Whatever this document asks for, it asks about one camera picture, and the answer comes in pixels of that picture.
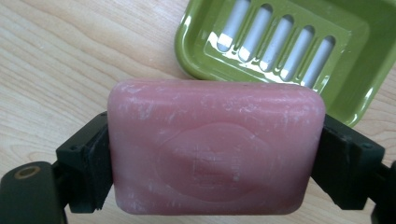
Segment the soap dish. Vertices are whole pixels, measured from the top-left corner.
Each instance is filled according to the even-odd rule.
[[[353,126],[396,61],[396,1],[192,0],[176,53],[198,79],[311,88]]]

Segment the soap bar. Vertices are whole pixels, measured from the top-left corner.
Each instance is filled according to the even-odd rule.
[[[297,85],[136,79],[107,114],[125,212],[283,215],[303,201],[325,106]]]

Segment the drainage slot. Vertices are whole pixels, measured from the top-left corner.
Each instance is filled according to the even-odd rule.
[[[257,48],[260,38],[262,37],[265,28],[271,20],[272,9],[269,5],[263,5],[257,12],[256,18],[250,27],[242,48],[239,50],[239,59],[242,62],[247,62],[250,59],[250,55]]]
[[[314,28],[312,26],[305,26],[305,28],[300,32],[293,49],[286,60],[285,66],[280,72],[280,77],[284,81],[290,81],[294,76],[297,67],[300,65],[302,58],[304,57],[306,51],[308,50],[309,44],[314,37]]]
[[[218,49],[226,52],[230,49],[233,39],[248,12],[249,0],[236,0],[233,10],[218,40]]]
[[[314,86],[321,70],[323,69],[324,64],[329,59],[330,53],[334,48],[334,44],[335,39],[331,35],[326,36],[326,38],[322,40],[311,64],[309,64],[308,70],[306,70],[303,81],[301,82],[302,86],[306,86],[309,88],[312,88]]]
[[[279,25],[276,27],[275,33],[271,39],[270,44],[267,47],[267,50],[262,57],[262,61],[260,62],[260,68],[264,72],[269,72],[274,62],[279,55],[283,45],[286,42],[286,39],[289,35],[289,32],[293,26],[293,17],[290,15],[284,16]]]

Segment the wood grain tabletop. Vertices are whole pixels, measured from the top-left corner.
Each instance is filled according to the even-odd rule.
[[[0,1],[0,176],[30,161],[55,162],[55,149],[95,115],[118,82],[188,78],[174,37],[188,0]],[[396,66],[354,127],[396,160]],[[374,204],[342,211],[311,180],[287,216],[133,216],[112,189],[103,210],[69,223],[370,223]]]

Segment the green plastic tray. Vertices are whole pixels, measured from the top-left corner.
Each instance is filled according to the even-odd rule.
[[[251,0],[246,14],[237,12],[235,17],[237,1],[245,0],[190,1],[176,36],[177,59],[186,73],[198,79],[305,85],[320,93],[328,114],[346,125],[356,124],[396,61],[396,1]],[[265,28],[259,28],[263,22],[257,26],[255,20],[263,8],[270,17]],[[274,38],[277,26],[285,20],[291,28],[283,37]],[[236,31],[223,38],[226,25],[235,25]],[[295,46],[301,46],[296,43],[303,30],[311,38],[294,58],[292,76],[284,78],[290,70],[285,64]],[[252,48],[249,42],[250,55],[243,56],[254,32],[261,33],[253,35],[256,44]],[[263,69],[271,41],[282,38],[272,67]],[[323,56],[319,48],[325,39],[331,47]],[[322,61],[312,65],[318,52]],[[317,73],[307,84],[304,78],[311,66]]]

